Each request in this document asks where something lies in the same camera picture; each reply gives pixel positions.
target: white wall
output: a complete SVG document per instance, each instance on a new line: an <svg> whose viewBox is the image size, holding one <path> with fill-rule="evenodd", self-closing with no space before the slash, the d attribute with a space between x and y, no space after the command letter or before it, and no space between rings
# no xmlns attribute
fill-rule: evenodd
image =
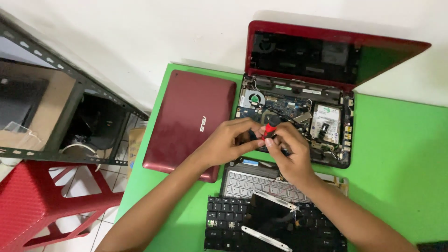
<svg viewBox="0 0 448 252"><path fill-rule="evenodd" d="M446 0L0 0L0 8L140 108L152 108L169 62L243 73L252 20L430 42L356 90L448 107Z"/></svg>

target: black keyboard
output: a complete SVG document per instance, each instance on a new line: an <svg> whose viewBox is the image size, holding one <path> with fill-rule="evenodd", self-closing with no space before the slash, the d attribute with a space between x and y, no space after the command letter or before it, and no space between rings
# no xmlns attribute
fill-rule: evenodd
<svg viewBox="0 0 448 252"><path fill-rule="evenodd" d="M312 203L300 208L297 240L286 243L293 252L347 252L347 239ZM243 231L250 200L208 197L204 249L236 252L282 252Z"/></svg>

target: person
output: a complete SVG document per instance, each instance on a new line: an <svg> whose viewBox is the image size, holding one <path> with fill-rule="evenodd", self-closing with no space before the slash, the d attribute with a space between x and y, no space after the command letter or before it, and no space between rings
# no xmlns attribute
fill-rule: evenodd
<svg viewBox="0 0 448 252"><path fill-rule="evenodd" d="M285 179L309 197L358 251L418 252L389 225L313 172L308 142L291 123L278 125L275 140L247 141L249 130L261 137L264 127L248 117L223 122L196 151L117 221L95 251L144 251L177 202L208 167L227 163L266 145ZM286 147L291 155L286 157L281 147Z"/></svg>

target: hand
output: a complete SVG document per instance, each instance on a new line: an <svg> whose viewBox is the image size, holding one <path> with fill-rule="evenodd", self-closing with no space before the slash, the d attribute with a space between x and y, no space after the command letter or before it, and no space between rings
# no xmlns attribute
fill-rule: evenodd
<svg viewBox="0 0 448 252"><path fill-rule="evenodd" d="M264 145L261 139L247 142L249 130L257 138L261 137L260 128L261 125L249 117L225 121L192 155L199 157L201 162L204 161L206 168L225 164Z"/></svg>
<svg viewBox="0 0 448 252"><path fill-rule="evenodd" d="M300 186L314 177L311 168L310 146L294 126L289 122L283 122L275 131L277 137L265 139L269 154L273 157L284 178L295 186ZM291 153L286 157L280 147L287 148Z"/></svg>

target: black metal shelf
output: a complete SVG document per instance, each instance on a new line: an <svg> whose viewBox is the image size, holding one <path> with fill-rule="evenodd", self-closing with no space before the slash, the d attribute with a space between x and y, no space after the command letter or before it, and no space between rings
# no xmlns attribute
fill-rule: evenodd
<svg viewBox="0 0 448 252"><path fill-rule="evenodd" d="M66 73L68 76L76 79L75 85L69 95L69 98L62 110L62 113L52 130L52 133L42 151L31 151L24 149L4 148L0 143L0 157L11 157L20 159L32 160L47 160L47 161L64 161L75 163L94 163L94 164L109 164L109 165L127 165L126 161L116 160L115 156L120 147L121 139L123 138L126 126L131 115L135 115L143 121L148 120L148 115L139 110L120 96L112 92L103 84L96 81L93 77L79 69L73 63L68 62L61 55L51 50L48 46L38 41L35 37L24 31L22 28L12 23L6 17L0 15L0 36L7 38L21 48L27 50L29 53L39 57L43 61L52 65L59 71ZM109 158L96 157L73 157L67 154L60 154L59 147L68 130L70 122L74 116L78 104L80 103L84 94L94 95L101 98L109 99L115 104L123 107L127 115L125 120L121 123L120 133L116 137L112 153Z"/></svg>

